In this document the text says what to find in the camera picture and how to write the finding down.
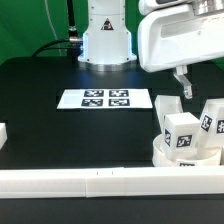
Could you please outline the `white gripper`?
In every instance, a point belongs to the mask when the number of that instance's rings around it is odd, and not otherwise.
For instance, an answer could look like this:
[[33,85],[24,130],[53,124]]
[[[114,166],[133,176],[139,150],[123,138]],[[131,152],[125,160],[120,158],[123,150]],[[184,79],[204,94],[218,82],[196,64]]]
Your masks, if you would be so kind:
[[138,55],[148,72],[173,69],[187,99],[187,65],[224,57],[224,3],[192,3],[193,12],[151,13],[138,27]]

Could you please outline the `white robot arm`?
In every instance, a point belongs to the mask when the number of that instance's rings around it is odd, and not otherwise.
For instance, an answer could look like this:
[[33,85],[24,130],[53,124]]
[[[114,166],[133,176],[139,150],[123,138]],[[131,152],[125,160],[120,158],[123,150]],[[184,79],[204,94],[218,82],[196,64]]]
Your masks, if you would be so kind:
[[134,61],[147,72],[171,69],[185,97],[192,98],[187,66],[224,57],[224,0],[139,0],[138,8],[144,18],[133,54],[125,0],[88,0],[79,62],[98,71],[120,70]]

